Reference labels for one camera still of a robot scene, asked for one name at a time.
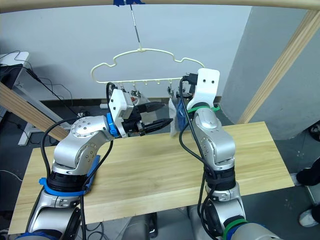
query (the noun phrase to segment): gray wall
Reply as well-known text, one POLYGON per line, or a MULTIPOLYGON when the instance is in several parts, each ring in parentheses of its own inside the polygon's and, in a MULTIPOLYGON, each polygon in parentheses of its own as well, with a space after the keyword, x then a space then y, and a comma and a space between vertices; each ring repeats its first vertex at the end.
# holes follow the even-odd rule
MULTIPOLYGON (((194 58, 220 70, 218 94, 223 93, 250 6, 134 5, 133 9, 143 47, 171 51, 178 59, 194 58)), ((138 48, 129 6, 29 10, 0 17, 0 52, 30 52, 35 72, 64 84, 76 99, 104 98, 105 86, 91 80, 91 68, 138 48)), ((145 52, 119 58, 118 66, 98 69, 97 77, 103 81, 177 78, 198 68, 195 63, 174 63, 170 56, 145 52)), ((21 79, 37 99, 55 99, 30 77, 21 79)), ((168 83, 137 86, 147 97, 167 97, 167 87, 168 83)), ((54 90, 69 96, 59 86, 54 90)))
MULTIPOLYGON (((238 121, 281 55, 306 11, 253 7, 221 101, 238 121)), ((320 120, 320 31, 309 42, 251 122, 265 121, 274 139, 294 137, 320 120)))

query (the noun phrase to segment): power strip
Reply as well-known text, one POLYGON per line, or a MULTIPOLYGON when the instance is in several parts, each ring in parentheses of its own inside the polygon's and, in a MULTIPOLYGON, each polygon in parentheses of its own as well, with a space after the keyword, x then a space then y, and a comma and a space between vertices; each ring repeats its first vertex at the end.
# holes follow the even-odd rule
POLYGON ((0 106, 0 122, 2 121, 2 119, 5 116, 6 112, 7 112, 7 109, 4 108, 3 106, 0 106))

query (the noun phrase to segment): white clothes hanger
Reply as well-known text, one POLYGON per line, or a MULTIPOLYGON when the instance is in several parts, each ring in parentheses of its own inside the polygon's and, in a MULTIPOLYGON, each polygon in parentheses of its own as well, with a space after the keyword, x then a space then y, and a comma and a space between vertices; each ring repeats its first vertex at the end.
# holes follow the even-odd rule
MULTIPOLYGON (((205 65, 198 61, 198 60, 195 60, 193 58, 189 58, 189 57, 183 57, 181 60, 177 60, 175 55, 172 53, 172 52, 169 52, 169 51, 165 51, 165 50, 161 50, 161 49, 155 49, 155 48, 142 48, 141 46, 141 43, 140 43, 140 38, 139 38, 139 34, 138 34, 138 30, 137 30, 137 25, 136 25, 136 21, 135 21, 135 16, 134 16, 134 12, 133 12, 133 9, 132 9, 132 6, 130 5, 130 8, 131 8, 131 14, 132 14, 132 19, 133 19, 133 25, 134 25, 134 28, 135 28, 135 33, 136 33, 136 37, 137 37, 137 40, 138 40, 138 44, 139 44, 139 48, 137 50, 132 50, 132 51, 126 51, 126 52, 123 52, 123 53, 120 53, 116 56, 113 57, 113 64, 108 64, 106 62, 102 62, 96 66, 94 66, 92 69, 91 69, 91 78, 99 83, 99 84, 106 84, 106 83, 109 83, 109 82, 113 82, 114 81, 110 81, 110 80, 107 80, 107 81, 99 81, 95 78, 95 75, 94 75, 94 71, 101 67, 101 66, 107 66, 109 68, 113 68, 115 67, 118 63, 116 61, 117 58, 121 57, 121 56, 124 56, 124 55, 128 55, 128 54, 133 54, 133 53, 143 53, 143 52, 158 52, 158 53, 164 53, 164 54, 168 54, 168 55, 171 55, 172 56, 172 59, 173 61, 175 61, 176 63, 182 63, 184 60, 187 60, 187 61, 191 61, 191 62, 194 62, 194 63, 197 63, 199 65, 201 65, 202 68, 205 67, 205 65)), ((156 78, 156 79, 141 79, 141 80, 124 80, 124 81, 117 81, 119 83, 135 83, 135 82, 149 82, 149 81, 156 81, 156 82, 160 82, 160 81, 170 81, 170 80, 180 80, 181 77, 173 77, 173 78, 156 78)))

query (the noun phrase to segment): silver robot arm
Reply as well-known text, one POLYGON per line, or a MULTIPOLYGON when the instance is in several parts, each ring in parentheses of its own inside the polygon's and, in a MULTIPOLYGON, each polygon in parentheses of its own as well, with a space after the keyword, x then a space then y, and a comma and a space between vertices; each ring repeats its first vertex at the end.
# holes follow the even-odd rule
POLYGON ((201 68, 197 76, 190 74, 183 77, 189 84, 196 84, 194 97, 186 108, 192 117, 192 126, 205 162, 207 200, 203 203, 204 211, 200 218, 205 221, 207 233, 213 239, 279 240, 265 227, 246 220, 235 175, 235 142, 224 131, 212 110, 219 76, 217 70, 201 68))
POLYGON ((77 206, 80 196, 86 192, 88 175, 99 162, 99 148, 115 138, 143 136, 165 127, 172 119, 144 125, 140 115, 163 106, 158 102, 134 106, 127 92, 114 88, 106 116, 88 116, 75 121, 68 136, 54 150, 48 179, 39 181, 43 188, 31 211, 26 233, 19 239, 74 240, 81 223, 77 206))

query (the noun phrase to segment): wooden table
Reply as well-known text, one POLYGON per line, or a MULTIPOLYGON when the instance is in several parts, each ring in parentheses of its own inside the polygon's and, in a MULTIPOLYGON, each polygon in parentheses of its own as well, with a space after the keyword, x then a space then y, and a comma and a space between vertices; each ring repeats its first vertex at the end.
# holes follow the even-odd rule
MULTIPOLYGON (((264 122, 226 126, 236 145, 236 179, 241 195, 292 187, 294 184, 264 122)), ((184 142, 195 150, 189 132, 184 142)), ((106 143, 99 150, 103 155, 106 143)), ((46 147, 49 160, 55 147, 46 147)), ((113 220, 194 205, 198 201, 203 167, 168 133, 114 141, 100 167, 93 190, 84 198, 86 223, 113 220)), ((25 231, 31 209, 46 175, 40 148, 32 151, 9 234, 25 231)))

